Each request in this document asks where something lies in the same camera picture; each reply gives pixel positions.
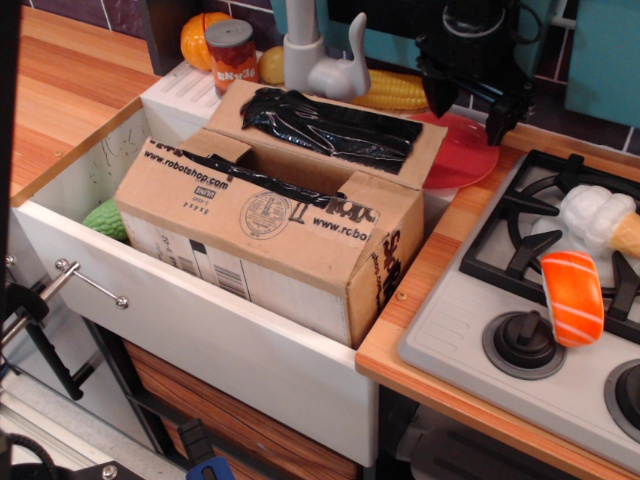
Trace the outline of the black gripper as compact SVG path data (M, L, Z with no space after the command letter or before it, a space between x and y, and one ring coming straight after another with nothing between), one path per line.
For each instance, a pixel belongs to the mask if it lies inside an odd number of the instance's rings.
M519 32L519 1L434 1L416 38L418 68L430 110L445 115L461 89L492 104L485 123L489 146L526 119L533 80L515 61L518 45L535 37Z

